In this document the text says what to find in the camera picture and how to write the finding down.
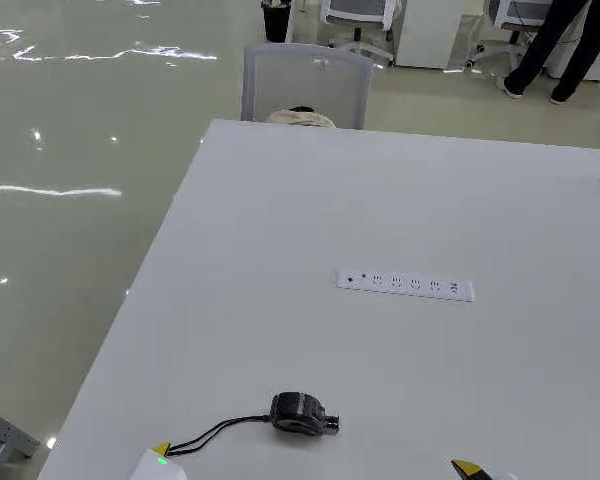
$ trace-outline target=floor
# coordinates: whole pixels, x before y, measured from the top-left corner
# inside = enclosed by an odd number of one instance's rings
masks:
[[[556,107],[549,79],[512,101],[498,62],[460,71],[467,13],[446,73],[376,72],[367,128],[600,148],[600,84]],[[316,14],[299,40],[324,35]],[[0,0],[0,414],[43,443],[210,120],[239,118],[261,24],[244,0]],[[7,477],[35,478],[46,450]]]

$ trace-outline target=shoe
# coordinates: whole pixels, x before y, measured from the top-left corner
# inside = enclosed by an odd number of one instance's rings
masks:
[[[511,90],[509,90],[507,88],[507,86],[505,85],[504,80],[505,80],[505,77],[497,77],[496,78],[496,87],[498,87],[499,90],[502,90],[504,93],[506,93],[509,98],[513,98],[515,100],[522,98],[521,93],[513,93]]]
[[[566,90],[565,87],[559,83],[556,88],[551,92],[551,97],[549,97],[549,101],[554,105],[564,105],[569,97],[573,95],[575,89]]]
[[[564,105],[567,102],[566,100],[559,100],[557,98],[554,98],[553,95],[549,97],[549,101],[554,105]]]

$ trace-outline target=yellow tip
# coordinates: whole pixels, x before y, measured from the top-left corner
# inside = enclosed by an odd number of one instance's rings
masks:
[[[456,468],[461,477],[464,475],[463,478],[465,479],[482,470],[480,465],[476,465],[475,463],[467,462],[465,460],[458,460],[456,458],[451,460],[451,465]]]
[[[164,454],[167,453],[167,450],[169,449],[170,446],[171,446],[171,443],[164,442],[164,443],[161,443],[160,445],[158,445],[157,447],[153,447],[151,450],[156,452],[158,455],[162,455],[164,457]]]

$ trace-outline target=white office chair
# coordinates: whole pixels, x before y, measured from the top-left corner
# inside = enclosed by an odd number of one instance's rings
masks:
[[[519,44],[522,32],[540,30],[549,11],[551,0],[485,0],[485,15],[493,25],[510,30],[509,41],[481,40],[469,55],[466,66],[472,68],[476,61],[499,54],[507,54],[511,69],[518,67],[520,58],[527,52],[527,43]]]
[[[268,43],[244,50],[242,120],[310,107],[339,128],[362,129],[373,62],[361,55],[303,44]]]
[[[320,18],[323,23],[331,23],[331,19],[348,20],[356,23],[381,25],[386,40],[393,40],[393,19],[400,14],[401,0],[322,0]],[[336,41],[329,42],[330,47]],[[369,52],[393,62],[393,52],[383,50],[370,43],[362,41],[362,28],[354,29],[353,41],[338,47],[354,53]]]

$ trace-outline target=power strip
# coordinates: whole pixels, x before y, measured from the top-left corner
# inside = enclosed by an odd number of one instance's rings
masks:
[[[464,302],[476,301],[473,285],[469,280],[430,277],[419,273],[340,268],[336,271],[336,285],[349,290],[397,293]]]

